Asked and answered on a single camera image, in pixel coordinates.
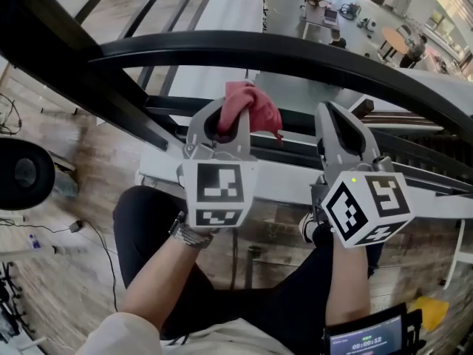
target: pink rag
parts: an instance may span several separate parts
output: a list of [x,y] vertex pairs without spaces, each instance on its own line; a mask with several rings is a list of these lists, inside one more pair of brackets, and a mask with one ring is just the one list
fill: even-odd
[[276,105],[263,91],[247,81],[229,81],[225,85],[225,102],[217,125],[219,135],[225,135],[244,108],[250,113],[251,132],[271,132],[282,143],[281,115]]

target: person's arm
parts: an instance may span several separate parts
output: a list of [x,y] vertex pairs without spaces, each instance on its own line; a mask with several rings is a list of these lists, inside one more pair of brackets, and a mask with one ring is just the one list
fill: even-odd
[[183,291],[199,251],[170,237],[126,289],[120,311],[142,317],[160,331]]
[[345,248],[333,235],[332,284],[325,310],[327,326],[370,314],[368,260],[365,247]]

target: table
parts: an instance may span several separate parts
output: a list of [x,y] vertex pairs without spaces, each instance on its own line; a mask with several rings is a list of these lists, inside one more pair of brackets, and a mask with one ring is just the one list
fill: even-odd
[[389,50],[387,50],[386,54],[383,56],[383,60],[386,61],[388,55],[391,58],[397,53],[400,52],[402,55],[406,55],[409,47],[406,45],[406,39],[398,32],[396,29],[392,29],[391,27],[384,27],[381,32],[383,33],[383,37],[386,41],[381,45],[381,49],[384,47],[386,43],[390,45]]
[[302,35],[302,39],[305,39],[305,37],[307,36],[307,30],[309,29],[309,25],[316,25],[317,27],[327,27],[329,29],[340,30],[340,25],[338,23],[338,16],[337,16],[337,22],[335,25],[326,24],[324,22],[325,9],[326,8],[322,8],[318,5],[314,6],[314,5],[308,4],[307,2],[307,6],[305,8],[306,10],[305,28],[304,28],[304,34]]

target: floor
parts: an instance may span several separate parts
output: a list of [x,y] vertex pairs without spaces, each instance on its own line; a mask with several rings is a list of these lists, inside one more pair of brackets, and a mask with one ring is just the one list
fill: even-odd
[[[343,4],[357,2],[361,6],[360,18],[373,18],[377,30],[369,34],[356,26],[356,21],[348,21],[339,16],[341,36],[347,41],[347,49],[359,55],[369,54],[371,59],[379,61],[376,55],[378,48],[383,44],[382,27],[397,28],[403,21],[384,8],[370,0],[329,0],[338,9]],[[301,4],[304,0],[268,0],[268,33],[280,34],[301,38],[305,22],[301,20]],[[331,42],[330,30],[313,25],[309,26],[306,39],[324,44]],[[428,44],[443,55],[445,59],[451,56],[436,44]],[[401,56],[397,54],[395,60],[399,62]],[[350,89],[340,89],[329,84],[295,78],[287,75],[277,75],[261,72],[255,84],[262,88],[273,99],[276,105],[284,109],[313,114],[319,101],[334,101],[343,107],[351,107],[360,97],[361,93]]]
[[[173,1],[176,0],[169,0],[168,5],[163,3],[167,6],[163,11],[169,11]],[[107,41],[118,35],[120,24],[139,3],[140,0],[104,0],[84,26],[97,40]],[[113,35],[108,36],[109,30],[115,31]],[[155,83],[159,86],[159,77]],[[124,288],[113,237],[112,212],[120,194],[135,184],[143,144],[108,124],[97,126],[95,117],[86,112],[73,116],[39,114],[21,103],[18,110],[23,120],[19,137],[35,141],[72,161],[78,169],[76,180],[80,188],[75,199],[53,194],[40,206],[25,211],[26,223],[61,230],[78,218],[89,220],[106,239],[118,279],[116,292],[120,306]],[[156,187],[168,188],[160,183]],[[313,250],[302,241],[297,229],[305,212],[297,206],[255,202],[251,216],[239,230],[237,288],[244,283],[246,251],[251,244],[263,249],[254,267],[254,288],[273,286],[297,269]],[[410,303],[419,292],[450,302],[449,313],[439,328],[423,334],[428,340],[426,349],[434,349],[436,354],[450,354],[473,320],[471,268],[458,266],[447,291],[439,286],[448,273],[457,233],[454,221],[416,219],[385,245],[380,269],[370,280],[373,311],[399,302]],[[37,330],[35,337],[45,335],[54,341],[42,346],[47,354],[73,354],[87,335],[113,312],[109,261],[97,233],[89,225],[77,234],[0,227],[0,251],[29,248],[29,234],[35,234],[43,246],[57,246],[58,254],[16,262],[15,274],[24,288],[22,301],[27,318]],[[473,249],[471,228],[463,242],[464,251]],[[227,288],[230,284],[231,255],[232,236],[224,231],[199,256],[199,265],[216,288]]]

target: hardwood floor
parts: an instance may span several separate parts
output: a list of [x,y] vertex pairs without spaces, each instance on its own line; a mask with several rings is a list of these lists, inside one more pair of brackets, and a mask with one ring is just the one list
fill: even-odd
[[[158,31],[177,1],[158,2],[138,34]],[[185,27],[186,19],[198,1],[191,1],[178,27]],[[115,39],[141,2],[103,0],[84,27],[98,42]],[[133,76],[138,72],[130,71]],[[155,72],[151,89],[159,89],[162,76],[162,70]],[[112,211],[120,194],[135,184],[135,172],[145,145],[108,124],[97,126],[95,117],[81,110],[73,116],[40,114],[21,103],[17,105],[23,121],[18,136],[35,141],[74,163],[80,189],[75,199],[52,194],[40,206],[23,212],[27,218],[25,223],[61,230],[78,218],[89,220],[105,237],[109,247],[117,275],[120,306],[124,288],[112,230]],[[182,193],[174,186],[153,180],[144,182]],[[312,246],[302,241],[297,229],[305,213],[305,208],[255,202],[251,216],[239,230],[237,288],[244,283],[246,251],[255,243],[263,248],[263,253],[255,262],[254,288],[271,287],[297,269],[312,251]],[[57,246],[58,254],[16,262],[14,273],[18,276],[18,284],[24,288],[22,302],[27,318],[37,330],[37,337],[44,335],[54,341],[42,346],[48,354],[73,354],[87,335],[113,312],[113,278],[108,258],[97,233],[90,226],[76,234],[2,226],[0,251],[28,249],[28,234],[34,234],[42,245]],[[419,290],[449,301],[445,320],[435,331],[423,333],[428,340],[426,352],[434,349],[436,354],[450,354],[473,323],[471,267],[459,265],[447,291],[439,286],[448,273],[457,235],[454,221],[416,219],[385,245],[380,269],[370,279],[373,311],[400,302],[410,304]],[[465,250],[473,251],[471,227],[464,243]],[[199,256],[199,265],[217,288],[229,286],[231,256],[229,231],[219,233]]]

